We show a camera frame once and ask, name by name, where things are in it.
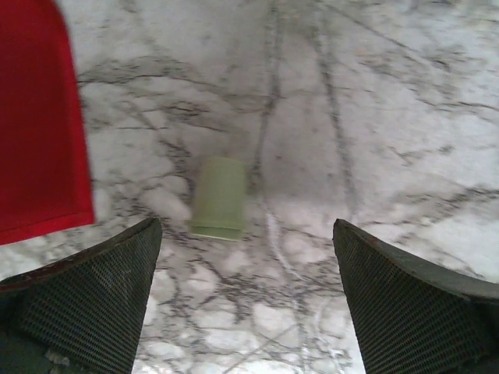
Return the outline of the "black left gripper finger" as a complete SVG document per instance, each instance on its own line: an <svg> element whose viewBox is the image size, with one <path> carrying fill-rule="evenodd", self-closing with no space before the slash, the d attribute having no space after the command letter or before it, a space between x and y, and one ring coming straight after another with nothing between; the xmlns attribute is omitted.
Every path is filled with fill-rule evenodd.
<svg viewBox="0 0 499 374"><path fill-rule="evenodd" d="M157 258L148 218L101 244L1 282L3 373L130 373Z"/></svg>

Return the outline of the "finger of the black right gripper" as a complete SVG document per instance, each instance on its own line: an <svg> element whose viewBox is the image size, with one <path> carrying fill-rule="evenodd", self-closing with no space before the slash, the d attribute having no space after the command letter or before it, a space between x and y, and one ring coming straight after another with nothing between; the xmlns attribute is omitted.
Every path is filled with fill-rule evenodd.
<svg viewBox="0 0 499 374"><path fill-rule="evenodd" d="M498 286L338 219L334 253L368 373L496 373Z"/></svg>

